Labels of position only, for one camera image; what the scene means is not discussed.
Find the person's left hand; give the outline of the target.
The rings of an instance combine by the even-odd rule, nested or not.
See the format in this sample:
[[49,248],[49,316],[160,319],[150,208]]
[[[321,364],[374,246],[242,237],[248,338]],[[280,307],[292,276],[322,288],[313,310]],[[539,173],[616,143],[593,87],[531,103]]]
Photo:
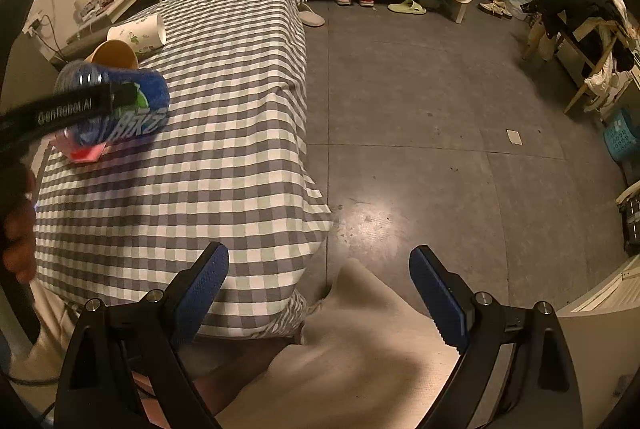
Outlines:
[[36,180],[32,169],[24,164],[21,164],[20,168],[24,175],[24,193],[4,220],[3,230],[8,246],[2,251],[2,263],[6,270],[15,276],[17,282],[28,284],[37,273],[34,233],[36,213],[32,202]]

